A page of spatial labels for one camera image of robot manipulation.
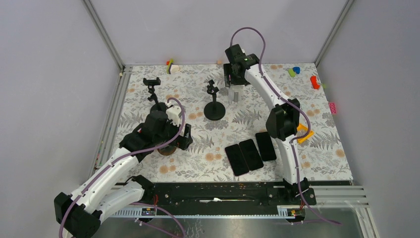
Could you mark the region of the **black round-base phone stand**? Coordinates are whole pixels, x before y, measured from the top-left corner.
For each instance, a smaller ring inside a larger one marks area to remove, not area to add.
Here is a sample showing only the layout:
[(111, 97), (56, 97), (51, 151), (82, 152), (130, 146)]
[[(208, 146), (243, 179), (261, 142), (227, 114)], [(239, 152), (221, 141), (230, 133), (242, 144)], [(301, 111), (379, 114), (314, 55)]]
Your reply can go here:
[(150, 102), (154, 102), (155, 104), (151, 107), (150, 112), (153, 111), (162, 111), (165, 112), (167, 106), (163, 102), (158, 101), (158, 97), (155, 93), (155, 86), (159, 86), (161, 84), (161, 80), (159, 77), (156, 79), (146, 79), (143, 78), (143, 83), (148, 87), (148, 92), (150, 96), (147, 98)]

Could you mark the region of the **black phone stand with phone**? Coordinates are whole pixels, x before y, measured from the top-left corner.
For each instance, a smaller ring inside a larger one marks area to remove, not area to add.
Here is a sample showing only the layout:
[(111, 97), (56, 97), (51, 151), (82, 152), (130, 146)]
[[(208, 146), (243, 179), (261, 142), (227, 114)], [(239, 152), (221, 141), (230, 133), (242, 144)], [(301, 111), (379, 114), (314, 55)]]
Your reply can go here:
[(214, 81), (210, 80), (207, 85), (207, 93), (212, 96), (212, 101), (204, 107), (204, 115), (212, 121), (221, 120), (226, 113), (225, 106), (217, 101), (219, 88), (214, 86)]

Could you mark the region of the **blue-edged smartphone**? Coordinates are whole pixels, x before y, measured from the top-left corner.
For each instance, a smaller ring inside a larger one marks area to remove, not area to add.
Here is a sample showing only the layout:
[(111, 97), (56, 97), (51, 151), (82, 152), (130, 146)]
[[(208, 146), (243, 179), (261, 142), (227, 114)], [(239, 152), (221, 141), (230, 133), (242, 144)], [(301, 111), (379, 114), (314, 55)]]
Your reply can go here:
[(271, 137), (268, 132), (256, 133), (256, 141), (259, 148), (261, 159), (266, 161), (275, 161), (277, 159)]

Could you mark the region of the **black smartphone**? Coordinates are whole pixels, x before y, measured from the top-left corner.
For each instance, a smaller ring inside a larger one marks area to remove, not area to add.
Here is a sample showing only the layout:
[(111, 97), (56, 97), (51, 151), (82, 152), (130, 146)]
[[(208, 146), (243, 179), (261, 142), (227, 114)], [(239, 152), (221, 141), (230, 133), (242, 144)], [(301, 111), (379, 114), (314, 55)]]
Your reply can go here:
[(250, 171), (263, 167), (263, 161), (252, 139), (241, 141), (239, 146)]

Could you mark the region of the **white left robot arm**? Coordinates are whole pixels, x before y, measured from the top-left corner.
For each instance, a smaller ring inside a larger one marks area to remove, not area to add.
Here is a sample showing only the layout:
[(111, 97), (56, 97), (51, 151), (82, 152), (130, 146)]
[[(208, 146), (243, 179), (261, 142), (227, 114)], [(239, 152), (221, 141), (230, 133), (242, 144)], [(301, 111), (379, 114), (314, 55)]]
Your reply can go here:
[(61, 238), (91, 238), (102, 223), (137, 201), (152, 201), (153, 185), (142, 176), (110, 192), (117, 181), (155, 150), (174, 146), (186, 150), (192, 143), (191, 126), (185, 122), (180, 102), (166, 102), (165, 111), (150, 112), (146, 120), (125, 135), (115, 153), (92, 177), (70, 194), (54, 199), (55, 217)]

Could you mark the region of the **purple-edged smartphone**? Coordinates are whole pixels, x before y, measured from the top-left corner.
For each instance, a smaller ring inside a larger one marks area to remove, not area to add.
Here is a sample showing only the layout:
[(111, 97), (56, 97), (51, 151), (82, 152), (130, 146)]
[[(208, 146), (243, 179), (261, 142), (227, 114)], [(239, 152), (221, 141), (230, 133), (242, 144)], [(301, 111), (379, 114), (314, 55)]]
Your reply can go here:
[(224, 150), (235, 176), (241, 176), (250, 171), (238, 144), (227, 146)]

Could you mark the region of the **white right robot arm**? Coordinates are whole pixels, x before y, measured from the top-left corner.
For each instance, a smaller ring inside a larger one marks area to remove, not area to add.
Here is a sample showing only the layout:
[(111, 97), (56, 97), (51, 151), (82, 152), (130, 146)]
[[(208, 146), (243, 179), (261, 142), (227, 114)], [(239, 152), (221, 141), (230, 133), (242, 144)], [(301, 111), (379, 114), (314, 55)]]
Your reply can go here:
[(297, 152), (297, 133), (300, 122), (299, 100), (290, 99), (269, 77), (260, 59), (255, 54), (247, 55), (238, 45), (225, 50), (228, 63), (223, 65), (225, 86), (229, 89), (229, 100), (234, 100), (234, 90), (252, 85), (269, 109), (265, 127), (280, 151), (285, 181), (292, 186), (284, 190), (284, 198), (297, 204), (304, 197), (303, 190), (295, 185), (303, 181)]

